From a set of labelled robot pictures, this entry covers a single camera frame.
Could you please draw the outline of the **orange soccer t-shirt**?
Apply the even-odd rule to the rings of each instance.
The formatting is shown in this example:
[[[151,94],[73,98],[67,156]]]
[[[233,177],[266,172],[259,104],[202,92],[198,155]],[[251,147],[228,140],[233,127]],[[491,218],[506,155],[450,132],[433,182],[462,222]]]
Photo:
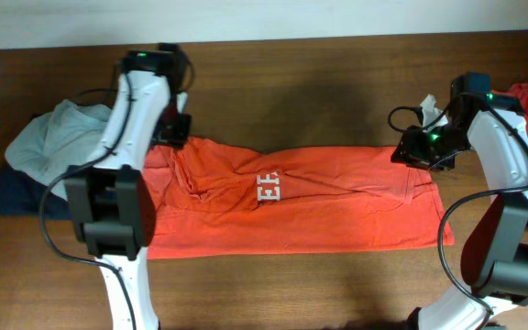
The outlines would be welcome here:
[[[155,147],[143,177],[157,209],[151,259],[342,253],[452,244],[431,175],[390,147],[270,154],[193,137]]]

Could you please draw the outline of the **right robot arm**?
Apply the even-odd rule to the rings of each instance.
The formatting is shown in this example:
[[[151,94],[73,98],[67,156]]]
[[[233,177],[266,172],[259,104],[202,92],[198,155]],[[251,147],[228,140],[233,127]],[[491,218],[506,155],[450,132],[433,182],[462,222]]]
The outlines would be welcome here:
[[[452,286],[416,308],[403,329],[495,329],[498,314],[528,305],[528,120],[519,100],[494,93],[487,74],[467,72],[450,84],[443,110],[430,99],[412,108],[420,123],[401,131],[391,161],[427,171],[455,167],[465,151],[478,155],[488,188],[453,203],[441,218],[437,251]],[[479,198],[491,204],[462,249],[456,278],[446,261],[451,214]]]

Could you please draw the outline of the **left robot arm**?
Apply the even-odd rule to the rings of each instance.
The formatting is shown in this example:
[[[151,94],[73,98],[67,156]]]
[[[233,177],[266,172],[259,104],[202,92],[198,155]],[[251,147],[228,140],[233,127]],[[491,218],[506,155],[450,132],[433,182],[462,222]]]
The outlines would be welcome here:
[[[115,329],[160,328],[148,275],[157,211],[142,171],[151,148],[187,142],[192,118],[183,108],[193,77],[176,44],[129,51],[100,141],[63,180],[74,234],[86,246],[85,263],[102,272]]]

